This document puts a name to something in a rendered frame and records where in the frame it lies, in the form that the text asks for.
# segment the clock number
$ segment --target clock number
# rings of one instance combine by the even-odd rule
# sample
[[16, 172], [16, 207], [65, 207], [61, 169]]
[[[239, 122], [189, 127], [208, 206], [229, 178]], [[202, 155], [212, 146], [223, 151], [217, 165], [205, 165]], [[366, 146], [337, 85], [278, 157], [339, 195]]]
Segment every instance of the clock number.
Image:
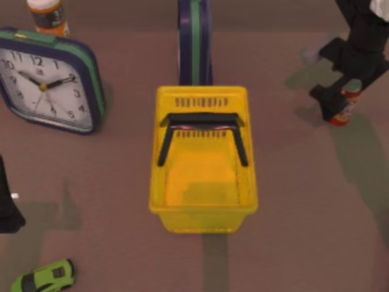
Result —
[[38, 56], [30, 56], [31, 58], [31, 61], [34, 65], [36, 66], [41, 66], [43, 67], [43, 64], [42, 64], [42, 58], [41, 57], [38, 57]]
[[58, 65], [58, 62], [57, 61], [55, 61], [55, 60], [53, 60], [53, 63], [54, 63], [54, 65], [55, 65], [55, 69], [59, 69], [60, 67], [59, 67], [59, 65]]
[[80, 94], [80, 92], [78, 91], [78, 90], [74, 90], [74, 96], [75, 97], [81, 97], [81, 94]]
[[72, 82], [77, 83], [76, 76], [74, 76], [73, 74], [69, 74], [69, 78], [73, 80]]
[[11, 50], [11, 54], [12, 54], [12, 58], [15, 61], [19, 60], [20, 62], [23, 62], [22, 55], [19, 52], [14, 52], [14, 51]]
[[3, 60], [3, 59], [1, 61], [2, 61], [2, 64], [4, 65], [5, 68], [14, 70], [15, 66], [13, 65], [13, 63], [11, 61]]

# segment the car window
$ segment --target car window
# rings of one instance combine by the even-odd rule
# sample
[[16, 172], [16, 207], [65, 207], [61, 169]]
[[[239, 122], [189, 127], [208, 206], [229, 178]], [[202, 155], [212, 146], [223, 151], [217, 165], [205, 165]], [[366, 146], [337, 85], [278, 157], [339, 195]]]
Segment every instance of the car window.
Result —
[[44, 284], [44, 285], [40, 286], [38, 289], [36, 289], [34, 292], [44, 292], [44, 290], [49, 288], [51, 285], [53, 285], [53, 284], [52, 283]]
[[36, 285], [34, 279], [34, 273], [24, 275], [22, 277], [22, 291], [23, 292], [35, 292]]
[[54, 279], [62, 278], [65, 276], [65, 269], [62, 267], [53, 269], [53, 277]]

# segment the yellow crate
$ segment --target yellow crate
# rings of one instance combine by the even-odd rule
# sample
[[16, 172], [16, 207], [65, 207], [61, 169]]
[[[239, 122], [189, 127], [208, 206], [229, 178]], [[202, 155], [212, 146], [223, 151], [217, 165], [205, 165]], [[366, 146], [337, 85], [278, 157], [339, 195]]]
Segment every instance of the yellow crate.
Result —
[[175, 233], [235, 232], [256, 211], [245, 88], [158, 89], [149, 205]]

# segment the crate handle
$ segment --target crate handle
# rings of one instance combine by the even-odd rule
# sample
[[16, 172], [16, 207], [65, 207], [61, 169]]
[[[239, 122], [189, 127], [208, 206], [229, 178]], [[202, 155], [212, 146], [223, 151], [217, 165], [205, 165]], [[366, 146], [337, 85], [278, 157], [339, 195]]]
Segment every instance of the crate handle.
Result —
[[240, 127], [244, 122], [237, 113], [179, 113], [167, 114], [160, 127], [167, 127], [159, 152], [157, 165], [164, 166], [175, 130], [230, 130], [233, 134], [239, 160], [243, 167], [249, 166]]

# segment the brown surface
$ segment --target brown surface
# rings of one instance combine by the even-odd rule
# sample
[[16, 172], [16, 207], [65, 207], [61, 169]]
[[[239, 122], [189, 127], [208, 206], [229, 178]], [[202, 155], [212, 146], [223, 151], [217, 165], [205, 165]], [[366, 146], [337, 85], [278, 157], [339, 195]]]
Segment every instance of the brown surface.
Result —
[[[7, 1], [2, 24], [30, 26], [22, 2]], [[87, 2], [67, 4], [79, 15]], [[63, 257], [79, 267], [72, 291], [386, 291], [389, 75], [364, 94], [346, 128], [322, 125], [306, 92], [318, 71], [296, 73], [300, 50], [322, 35], [248, 33], [242, 16], [240, 32], [220, 32], [234, 12], [215, 1], [215, 79], [249, 90], [260, 209], [229, 237], [172, 235], [147, 199], [155, 90], [176, 83], [175, 7], [160, 1], [167, 13], [153, 14], [150, 1], [131, 2], [150, 7], [127, 9], [128, 25], [119, 26], [119, 4], [109, 8], [117, 24], [71, 14], [106, 84], [111, 109], [102, 133], [54, 131], [0, 107], [0, 152], [28, 221], [0, 237], [0, 292], [19, 273]], [[308, 1], [300, 2], [302, 12]], [[101, 4], [90, 7], [90, 16], [102, 15]], [[142, 23], [149, 32], [138, 32]], [[153, 32], [159, 26], [167, 31]]]

